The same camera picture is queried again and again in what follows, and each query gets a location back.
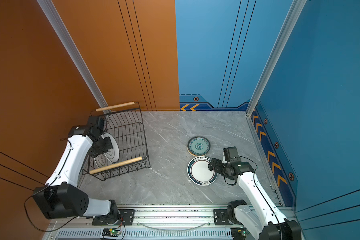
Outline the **black wire dish rack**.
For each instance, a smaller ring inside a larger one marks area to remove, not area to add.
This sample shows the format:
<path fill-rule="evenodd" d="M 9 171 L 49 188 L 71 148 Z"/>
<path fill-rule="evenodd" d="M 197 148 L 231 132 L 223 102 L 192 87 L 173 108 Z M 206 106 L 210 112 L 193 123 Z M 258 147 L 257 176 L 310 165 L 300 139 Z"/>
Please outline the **black wire dish rack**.
<path fill-rule="evenodd" d="M 120 157 L 117 163 L 97 168 L 95 157 L 87 156 L 82 174 L 105 181 L 150 168 L 147 137 L 140 104 L 129 102 L 96 111 L 105 112 L 102 115 L 105 120 L 104 133 L 109 133 L 115 138 L 120 150 Z"/>

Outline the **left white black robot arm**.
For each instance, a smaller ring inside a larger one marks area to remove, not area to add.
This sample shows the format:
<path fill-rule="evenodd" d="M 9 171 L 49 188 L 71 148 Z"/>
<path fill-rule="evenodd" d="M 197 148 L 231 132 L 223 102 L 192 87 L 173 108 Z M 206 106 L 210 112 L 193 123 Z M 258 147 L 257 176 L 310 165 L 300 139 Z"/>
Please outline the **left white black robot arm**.
<path fill-rule="evenodd" d="M 122 216 L 114 200 L 92 199 L 78 189 L 85 160 L 113 148 L 112 139 L 104 136 L 105 130 L 103 116 L 90 116 L 86 125 L 70 129 L 56 169 L 45 185 L 35 188 L 31 195 L 46 219 L 92 217 L 94 225 L 121 223 Z"/>

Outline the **orange plate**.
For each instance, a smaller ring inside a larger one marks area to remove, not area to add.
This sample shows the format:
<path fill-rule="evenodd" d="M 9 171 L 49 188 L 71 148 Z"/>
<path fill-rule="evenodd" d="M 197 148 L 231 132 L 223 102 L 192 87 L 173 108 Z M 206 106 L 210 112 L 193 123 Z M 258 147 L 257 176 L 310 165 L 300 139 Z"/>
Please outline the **orange plate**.
<path fill-rule="evenodd" d="M 187 150 L 187 151 L 188 151 L 189 154 L 191 154 L 191 155 L 194 156 L 194 157 L 200 157 L 200 155 L 195 155 L 195 154 L 193 154 L 192 152 L 190 152 L 189 150 Z"/>

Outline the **grey green plate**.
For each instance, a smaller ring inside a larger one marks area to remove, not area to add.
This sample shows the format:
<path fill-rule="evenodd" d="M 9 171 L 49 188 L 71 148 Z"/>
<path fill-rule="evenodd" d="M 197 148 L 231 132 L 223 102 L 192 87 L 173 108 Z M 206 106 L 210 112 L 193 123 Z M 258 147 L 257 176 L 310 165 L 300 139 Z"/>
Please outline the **grey green plate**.
<path fill-rule="evenodd" d="M 187 149 L 195 155 L 205 156 L 211 149 L 211 143 L 205 137 L 195 136 L 188 141 Z"/>

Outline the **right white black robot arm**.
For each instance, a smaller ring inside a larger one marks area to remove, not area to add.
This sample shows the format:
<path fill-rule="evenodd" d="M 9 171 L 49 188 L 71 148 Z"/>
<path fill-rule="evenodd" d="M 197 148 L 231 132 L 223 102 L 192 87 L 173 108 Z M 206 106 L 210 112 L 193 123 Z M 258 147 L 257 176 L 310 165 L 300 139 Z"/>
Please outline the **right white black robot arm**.
<path fill-rule="evenodd" d="M 232 185 L 244 191 L 253 207 L 251 210 L 243 200 L 229 202 L 229 220 L 235 225 L 243 225 L 256 240 L 301 240 L 300 225 L 295 220 L 289 220 L 273 203 L 258 180 L 258 168 L 252 167 L 252 160 L 240 156 L 236 147 L 223 149 L 223 154 L 223 160 L 211 159 L 209 171 L 225 180 L 233 180 Z"/>

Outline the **circuit board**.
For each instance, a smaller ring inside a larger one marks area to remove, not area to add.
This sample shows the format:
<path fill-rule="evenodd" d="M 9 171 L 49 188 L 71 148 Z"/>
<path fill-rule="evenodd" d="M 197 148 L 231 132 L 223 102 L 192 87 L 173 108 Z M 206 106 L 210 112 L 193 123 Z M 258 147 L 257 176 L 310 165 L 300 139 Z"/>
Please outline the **circuit board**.
<path fill-rule="evenodd" d="M 102 232 L 102 239 L 106 240 L 121 239 L 122 236 L 123 234 L 120 229 L 103 229 Z"/>
<path fill-rule="evenodd" d="M 252 235 L 245 228 L 231 228 L 231 236 L 233 240 L 249 240 Z"/>

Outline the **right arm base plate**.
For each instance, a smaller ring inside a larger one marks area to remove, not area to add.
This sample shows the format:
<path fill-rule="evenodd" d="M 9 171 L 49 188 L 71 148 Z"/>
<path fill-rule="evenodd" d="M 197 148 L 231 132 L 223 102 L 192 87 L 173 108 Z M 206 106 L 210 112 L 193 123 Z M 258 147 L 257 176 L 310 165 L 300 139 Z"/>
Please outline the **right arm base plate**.
<path fill-rule="evenodd" d="M 222 225 L 242 225 L 244 227 L 257 227 L 258 217 L 254 214 L 251 209 L 247 206 L 238 206 L 236 208 L 230 208 L 228 206 L 226 209 L 214 209 L 214 223 L 217 226 Z"/>

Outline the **left circuit board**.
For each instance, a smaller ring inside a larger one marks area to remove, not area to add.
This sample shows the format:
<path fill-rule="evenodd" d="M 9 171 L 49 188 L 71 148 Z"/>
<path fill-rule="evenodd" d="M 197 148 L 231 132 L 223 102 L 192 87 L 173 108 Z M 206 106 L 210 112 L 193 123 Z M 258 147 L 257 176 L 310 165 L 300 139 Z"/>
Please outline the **left circuit board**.
<path fill-rule="evenodd" d="M 102 232 L 102 239 L 106 240 L 121 239 L 122 236 L 123 234 L 120 229 L 103 229 Z"/>

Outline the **right circuit board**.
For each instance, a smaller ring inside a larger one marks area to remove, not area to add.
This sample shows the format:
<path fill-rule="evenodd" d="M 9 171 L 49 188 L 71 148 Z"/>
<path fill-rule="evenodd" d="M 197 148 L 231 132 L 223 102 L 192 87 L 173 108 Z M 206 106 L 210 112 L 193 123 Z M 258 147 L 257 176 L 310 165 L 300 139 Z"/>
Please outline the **right circuit board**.
<path fill-rule="evenodd" d="M 252 235 L 245 228 L 231 228 L 231 236 L 233 240 L 249 240 Z"/>

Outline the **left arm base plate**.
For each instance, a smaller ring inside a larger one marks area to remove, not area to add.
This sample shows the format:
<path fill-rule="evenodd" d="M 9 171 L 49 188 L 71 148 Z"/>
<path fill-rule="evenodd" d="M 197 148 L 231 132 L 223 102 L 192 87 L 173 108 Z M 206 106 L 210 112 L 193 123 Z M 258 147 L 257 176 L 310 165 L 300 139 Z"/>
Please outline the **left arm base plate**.
<path fill-rule="evenodd" d="M 115 215 L 108 214 L 105 216 L 97 216 L 93 218 L 93 226 L 131 226 L 135 217 L 134 209 L 118 210 Z"/>

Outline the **aluminium mounting rail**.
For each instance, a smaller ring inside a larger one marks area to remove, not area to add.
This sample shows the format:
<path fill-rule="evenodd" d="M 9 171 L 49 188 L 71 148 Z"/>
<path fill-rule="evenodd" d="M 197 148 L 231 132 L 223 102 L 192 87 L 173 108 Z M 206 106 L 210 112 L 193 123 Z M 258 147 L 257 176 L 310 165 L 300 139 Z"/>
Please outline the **aluminium mounting rail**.
<path fill-rule="evenodd" d="M 91 217 L 52 220 L 44 240 L 105 240 L 103 229 L 120 229 L 123 236 L 115 240 L 233 240 L 231 228 L 242 225 L 214 223 L 214 209 L 226 204 L 137 204 L 120 205 L 119 210 L 134 209 L 131 226 L 93 226 Z"/>

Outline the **white patterned plate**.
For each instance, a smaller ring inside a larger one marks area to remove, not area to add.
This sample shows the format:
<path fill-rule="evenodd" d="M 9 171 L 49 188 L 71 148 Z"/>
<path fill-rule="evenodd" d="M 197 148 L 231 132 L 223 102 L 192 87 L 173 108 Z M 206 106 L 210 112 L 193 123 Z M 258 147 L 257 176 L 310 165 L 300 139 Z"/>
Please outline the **white patterned plate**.
<path fill-rule="evenodd" d="M 120 157 L 120 150 L 118 147 L 118 144 L 115 140 L 115 138 L 109 134 L 104 133 L 103 138 L 110 138 L 112 147 L 105 153 L 105 157 L 111 162 L 111 163 L 117 163 L 119 161 Z"/>
<path fill-rule="evenodd" d="M 209 170 L 209 163 L 212 159 L 201 156 L 193 158 L 188 166 L 187 173 L 190 180 L 199 186 L 208 186 L 214 183 L 218 175 L 212 170 Z"/>
<path fill-rule="evenodd" d="M 94 158 L 94 160 L 97 168 L 102 168 L 114 164 L 114 162 L 110 161 L 107 154 L 98 155 Z"/>

